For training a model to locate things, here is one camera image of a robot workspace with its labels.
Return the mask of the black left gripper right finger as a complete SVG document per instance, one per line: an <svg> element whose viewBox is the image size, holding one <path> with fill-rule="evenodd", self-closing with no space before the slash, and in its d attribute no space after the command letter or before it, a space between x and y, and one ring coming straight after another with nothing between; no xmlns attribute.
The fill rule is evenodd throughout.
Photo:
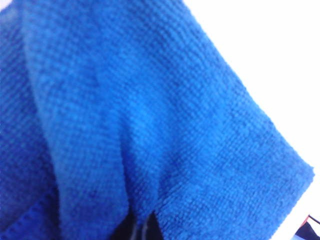
<svg viewBox="0 0 320 240"><path fill-rule="evenodd" d="M156 217L155 212L152 212L144 224L144 239L145 240L163 240L163 235Z"/></svg>

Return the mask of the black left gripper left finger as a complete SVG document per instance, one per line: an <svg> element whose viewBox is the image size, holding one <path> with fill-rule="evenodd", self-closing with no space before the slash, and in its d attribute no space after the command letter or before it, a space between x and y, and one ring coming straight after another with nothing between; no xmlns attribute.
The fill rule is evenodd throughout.
<svg viewBox="0 0 320 240"><path fill-rule="evenodd" d="M138 227L136 218L132 213L129 213L115 230L115 239L136 240L137 234Z"/></svg>

